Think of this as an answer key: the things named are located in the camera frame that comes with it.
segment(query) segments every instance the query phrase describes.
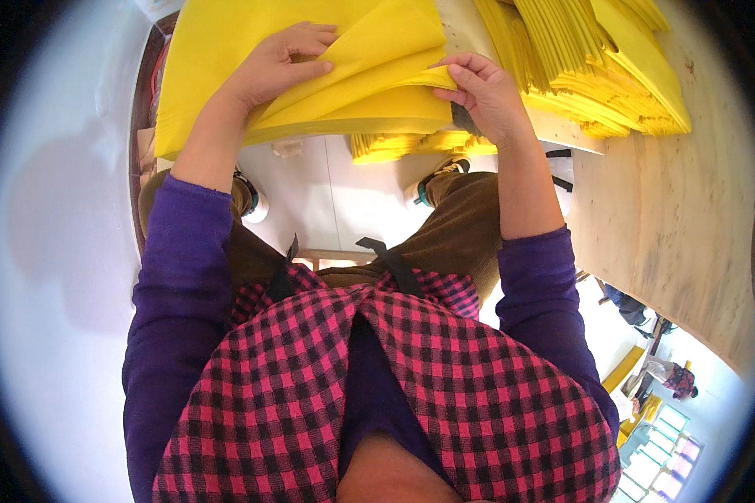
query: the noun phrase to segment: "hand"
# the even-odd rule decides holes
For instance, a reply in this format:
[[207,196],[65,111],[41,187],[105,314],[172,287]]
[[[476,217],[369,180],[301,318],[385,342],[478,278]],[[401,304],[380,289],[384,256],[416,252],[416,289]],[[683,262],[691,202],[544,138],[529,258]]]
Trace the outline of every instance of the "hand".
[[[338,39],[335,25],[299,23],[263,39],[222,84],[222,93],[239,100],[247,109],[266,103],[291,86],[330,73],[329,61],[318,57]],[[295,63],[294,60],[305,59]]]
[[478,129],[498,149],[508,146],[519,125],[528,123],[514,78],[491,60],[472,52],[445,56],[435,66],[442,65],[448,66],[459,88],[435,88],[434,94],[464,106]]

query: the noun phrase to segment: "checkered fabric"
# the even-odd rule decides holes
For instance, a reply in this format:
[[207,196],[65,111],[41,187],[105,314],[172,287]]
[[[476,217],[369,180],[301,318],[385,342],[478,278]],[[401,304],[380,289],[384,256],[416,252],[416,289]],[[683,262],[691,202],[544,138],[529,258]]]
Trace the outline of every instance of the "checkered fabric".
[[573,379],[477,320],[468,278],[414,274],[425,298],[327,289],[289,268],[294,296],[248,285],[191,393],[154,481],[154,501],[333,501],[347,342],[361,312],[465,500],[605,501],[615,437]]
[[674,395],[672,395],[672,397],[679,400],[691,394],[694,379],[695,377],[693,375],[693,372],[674,363],[672,373],[663,383],[663,386],[669,389],[673,389]]

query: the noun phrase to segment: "brown corduroy pants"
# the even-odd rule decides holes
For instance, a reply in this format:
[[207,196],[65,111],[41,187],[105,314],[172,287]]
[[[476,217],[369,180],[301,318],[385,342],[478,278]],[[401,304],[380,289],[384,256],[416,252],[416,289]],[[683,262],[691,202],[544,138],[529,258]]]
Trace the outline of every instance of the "brown corduroy pants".
[[[157,173],[142,187],[139,199],[140,225],[147,235],[148,215],[154,206],[154,193],[167,170]],[[426,198],[434,207],[419,230],[392,250],[403,256],[410,267],[441,275],[469,275],[481,305],[498,282],[497,252],[501,248],[497,176],[494,173],[446,173],[426,186]],[[232,286],[271,278],[285,257],[243,226],[241,216],[252,204],[246,187],[232,185],[232,230],[227,258]],[[382,259],[355,267],[330,267],[316,274],[329,287],[350,287],[374,283],[387,271]]]

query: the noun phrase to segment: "person's left hand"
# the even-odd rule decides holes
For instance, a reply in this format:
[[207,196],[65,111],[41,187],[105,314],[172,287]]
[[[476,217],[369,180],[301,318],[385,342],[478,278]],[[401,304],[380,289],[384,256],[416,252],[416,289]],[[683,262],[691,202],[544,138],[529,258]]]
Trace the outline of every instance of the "person's left hand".
[[294,63],[294,59],[322,55],[338,39],[338,35],[333,33],[335,30],[336,26],[332,24],[306,21],[266,37],[254,47],[219,91],[231,95],[251,110],[279,96],[291,86],[330,73],[332,63],[329,61]]

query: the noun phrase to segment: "purple sleeve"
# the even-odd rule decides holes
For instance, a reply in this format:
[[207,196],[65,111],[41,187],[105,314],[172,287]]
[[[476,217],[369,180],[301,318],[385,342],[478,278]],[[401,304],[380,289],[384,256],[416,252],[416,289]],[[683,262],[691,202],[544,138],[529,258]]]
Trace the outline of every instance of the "purple sleeve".
[[617,409],[601,386],[596,361],[584,340],[571,232],[563,227],[504,241],[497,264],[504,295],[496,307],[501,331],[578,382],[596,401],[609,428],[617,431]]
[[126,462],[138,502],[151,500],[174,425],[224,335],[230,201],[170,175],[154,198],[122,373]]

